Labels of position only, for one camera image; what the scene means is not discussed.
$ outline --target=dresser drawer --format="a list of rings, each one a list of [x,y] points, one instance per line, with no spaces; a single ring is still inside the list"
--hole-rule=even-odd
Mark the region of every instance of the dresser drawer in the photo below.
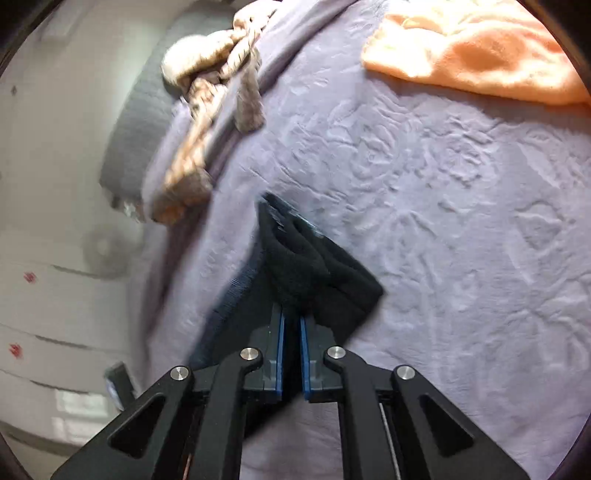
[[[118,411],[102,395],[80,395],[37,385],[0,371],[0,420],[41,438],[83,445]]]
[[[0,325],[102,350],[127,352],[125,280],[0,260]]]
[[[67,390],[106,394],[105,369],[124,353],[58,343],[0,325],[0,370]]]

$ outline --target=orange towel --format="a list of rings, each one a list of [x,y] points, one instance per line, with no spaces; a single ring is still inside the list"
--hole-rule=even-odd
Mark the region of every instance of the orange towel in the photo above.
[[[590,102],[558,42],[517,0],[396,3],[363,48],[365,68],[549,105]]]

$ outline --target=bed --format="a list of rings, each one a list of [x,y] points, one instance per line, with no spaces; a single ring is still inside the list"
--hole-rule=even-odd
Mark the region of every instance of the bed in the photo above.
[[[266,125],[241,136],[224,105],[209,205],[172,228],[145,226],[129,286],[132,369],[147,386],[186,360],[270,190],[387,292],[347,347],[380,367],[416,366],[545,480],[591,404],[591,117],[366,72],[359,52],[386,7],[286,1],[272,18],[259,43]],[[296,36],[298,21],[314,34],[278,56],[274,40]],[[190,121],[178,103],[144,205]],[[341,477],[332,406],[297,401],[244,447],[244,479]]]

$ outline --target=gray pillow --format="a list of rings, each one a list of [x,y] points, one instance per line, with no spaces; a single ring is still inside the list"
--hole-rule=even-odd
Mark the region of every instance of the gray pillow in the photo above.
[[[111,133],[100,184],[114,197],[141,201],[144,173],[173,118],[180,92],[166,85],[160,72],[164,53],[187,35],[208,35],[232,28],[235,9],[195,2],[175,20],[146,61]]]

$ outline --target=red mark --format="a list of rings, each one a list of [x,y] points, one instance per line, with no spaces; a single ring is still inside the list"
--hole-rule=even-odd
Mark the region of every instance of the red mark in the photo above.
[[[33,272],[25,272],[22,276],[28,283],[35,283],[37,281],[37,276]]]
[[[20,346],[18,343],[11,343],[10,353],[12,353],[14,358],[22,358],[22,346]]]

